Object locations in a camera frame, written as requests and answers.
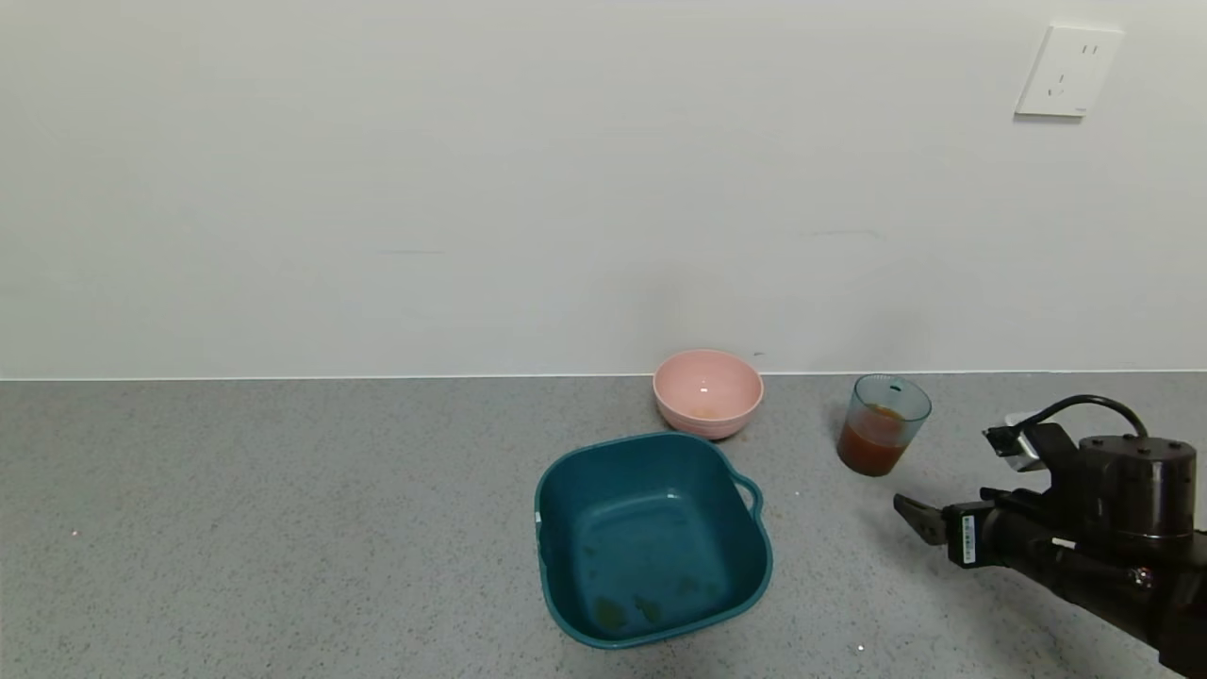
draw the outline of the electrical outlet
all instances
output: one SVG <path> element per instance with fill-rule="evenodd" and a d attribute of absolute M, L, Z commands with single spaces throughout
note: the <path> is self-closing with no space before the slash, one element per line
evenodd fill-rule
<path fill-rule="evenodd" d="M 1049 27 L 1015 111 L 1037 116 L 1086 115 L 1123 40 L 1120 30 Z"/>

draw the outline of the screw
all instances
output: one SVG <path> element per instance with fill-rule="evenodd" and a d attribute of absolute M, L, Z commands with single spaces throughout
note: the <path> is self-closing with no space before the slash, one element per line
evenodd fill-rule
<path fill-rule="evenodd" d="M 1133 568 L 1129 572 L 1129 575 L 1132 578 L 1132 584 L 1141 590 L 1153 589 L 1153 570 L 1148 567 L 1142 566 L 1139 568 Z"/>

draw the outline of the plastic cup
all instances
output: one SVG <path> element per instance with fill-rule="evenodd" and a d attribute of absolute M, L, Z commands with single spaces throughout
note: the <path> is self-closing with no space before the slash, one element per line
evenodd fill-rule
<path fill-rule="evenodd" d="M 884 476 L 929 415 L 931 398 L 917 385 L 894 375 L 864 375 L 851 391 L 838 457 L 864 476 Z"/>

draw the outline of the drink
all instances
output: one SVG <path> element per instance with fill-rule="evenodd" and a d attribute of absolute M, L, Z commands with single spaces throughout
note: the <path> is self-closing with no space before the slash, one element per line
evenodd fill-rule
<path fill-rule="evenodd" d="M 849 414 L 838 440 L 838 457 L 865 476 L 884 476 L 893 470 L 909 445 L 904 418 L 884 406 L 867 406 Z"/>

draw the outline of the gray countertop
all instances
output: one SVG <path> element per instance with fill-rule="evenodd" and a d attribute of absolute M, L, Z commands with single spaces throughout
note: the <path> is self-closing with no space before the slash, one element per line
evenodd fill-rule
<path fill-rule="evenodd" d="M 0 674 L 1171 675 L 1024 578 L 951 566 L 891 498 L 1043 487 L 979 433 L 1080 392 L 1207 449 L 1207 376 L 917 382 L 934 415 L 893 474 L 864 479 L 832 444 L 852 379 L 768 379 L 722 449 L 766 497 L 770 589 L 735 620 L 626 651 L 550 619 L 532 493 L 562 453 L 660 429 L 647 379 L 2 384 Z M 1092 409 L 1065 422 L 1124 432 Z"/>

